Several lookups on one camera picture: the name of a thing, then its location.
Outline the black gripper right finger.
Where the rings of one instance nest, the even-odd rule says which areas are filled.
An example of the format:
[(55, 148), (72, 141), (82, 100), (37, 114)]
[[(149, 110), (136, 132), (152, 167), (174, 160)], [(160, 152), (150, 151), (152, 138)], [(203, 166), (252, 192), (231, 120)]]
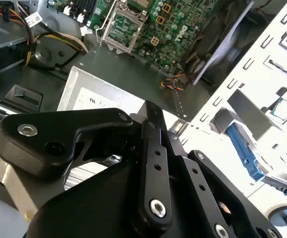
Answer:
[(198, 150), (185, 152), (164, 114), (143, 105), (143, 233), (156, 238), (278, 238), (261, 212)]

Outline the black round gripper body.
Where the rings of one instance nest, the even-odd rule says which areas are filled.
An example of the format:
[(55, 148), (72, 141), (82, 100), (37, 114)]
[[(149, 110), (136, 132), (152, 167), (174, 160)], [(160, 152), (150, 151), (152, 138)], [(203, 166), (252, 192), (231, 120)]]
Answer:
[(115, 165), (52, 198), (34, 216), (29, 238), (205, 238), (197, 211), (166, 167)]

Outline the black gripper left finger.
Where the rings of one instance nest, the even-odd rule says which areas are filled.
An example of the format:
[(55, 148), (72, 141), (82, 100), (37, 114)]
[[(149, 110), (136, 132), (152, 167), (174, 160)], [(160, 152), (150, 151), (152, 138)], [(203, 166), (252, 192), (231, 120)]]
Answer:
[(117, 108), (10, 115), (0, 123), (0, 183), (19, 211), (35, 216), (106, 169), (143, 166), (143, 121)]

